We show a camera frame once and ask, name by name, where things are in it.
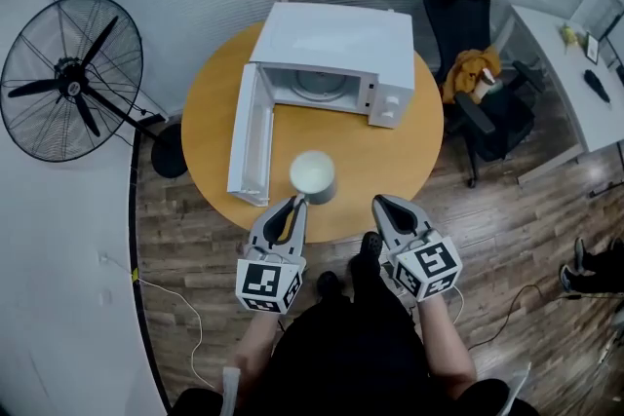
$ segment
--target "wooden floor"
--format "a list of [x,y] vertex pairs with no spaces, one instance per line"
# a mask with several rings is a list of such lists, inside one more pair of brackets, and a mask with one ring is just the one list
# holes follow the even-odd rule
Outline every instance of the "wooden floor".
[[[472,351],[481,377],[508,378],[530,361],[521,396],[542,415],[621,414],[624,349],[612,349],[598,364],[612,331],[608,323],[617,300],[554,300],[561,294],[558,270],[572,257],[574,239],[603,250],[623,230],[624,188],[590,200],[587,193],[622,170],[617,150],[586,156],[518,186],[516,177],[565,150],[572,132],[554,90],[537,103],[536,126],[505,161],[483,165],[476,189],[465,187],[468,161],[461,140],[445,142],[435,169],[415,197],[442,234],[459,248],[464,270],[458,287],[466,305],[457,323],[468,346],[491,337],[503,324],[511,301],[525,284],[509,323],[493,342]],[[234,226],[203,199],[188,174],[160,178],[149,163],[151,142],[140,149],[137,181],[137,239],[141,276],[182,293],[202,316],[204,344],[195,365],[210,380],[250,320],[234,296],[237,251],[247,232]],[[345,275],[361,235],[308,245],[308,271],[291,315],[315,301],[319,274]],[[190,369],[199,331],[196,317],[175,296],[143,286],[145,315],[155,358],[170,401],[186,388],[202,386]],[[452,316],[459,307],[447,293]]]

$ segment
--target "microwave knob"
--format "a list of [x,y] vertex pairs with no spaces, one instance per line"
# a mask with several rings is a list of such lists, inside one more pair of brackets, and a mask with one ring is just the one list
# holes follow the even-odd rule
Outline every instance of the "microwave knob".
[[385,98],[386,109],[398,109],[399,108],[399,98],[394,95],[389,95]]

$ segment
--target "open microwave door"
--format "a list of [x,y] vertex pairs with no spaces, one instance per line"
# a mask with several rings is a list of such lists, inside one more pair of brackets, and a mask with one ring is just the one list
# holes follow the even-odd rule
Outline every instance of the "open microwave door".
[[236,107],[227,192],[257,207],[268,207],[269,202],[274,104],[259,67],[246,64]]

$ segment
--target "black shoe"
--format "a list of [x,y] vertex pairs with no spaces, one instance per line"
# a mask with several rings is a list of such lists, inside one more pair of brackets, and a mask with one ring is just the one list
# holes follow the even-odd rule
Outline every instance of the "black shoe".
[[383,247],[383,240],[381,236],[373,231],[368,231],[362,238],[362,245],[360,246],[361,254],[368,254],[373,256],[375,260],[379,259],[381,249]]
[[576,238],[574,242],[574,267],[576,272],[582,274],[585,272],[583,267],[583,258],[585,257],[585,245],[582,238]]
[[572,292],[572,283],[570,282],[574,275],[570,272],[566,265],[562,265],[559,270],[559,281],[564,287],[566,293]]
[[611,243],[608,244],[609,250],[615,249],[619,251],[623,248],[624,248],[624,241],[622,241],[622,238],[614,238],[611,240]]
[[342,285],[332,271],[325,271],[316,281],[316,292],[321,300],[342,294]]

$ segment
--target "yellow jacket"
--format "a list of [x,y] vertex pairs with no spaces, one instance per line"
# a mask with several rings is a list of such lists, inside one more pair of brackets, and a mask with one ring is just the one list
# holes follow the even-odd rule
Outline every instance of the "yellow jacket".
[[465,92],[472,97],[477,104],[481,100],[472,94],[479,81],[479,75],[487,68],[493,77],[500,73],[500,58],[494,46],[489,46],[484,51],[471,49],[457,55],[455,64],[447,75],[447,80],[442,85],[442,102],[444,104],[455,103],[455,93]]

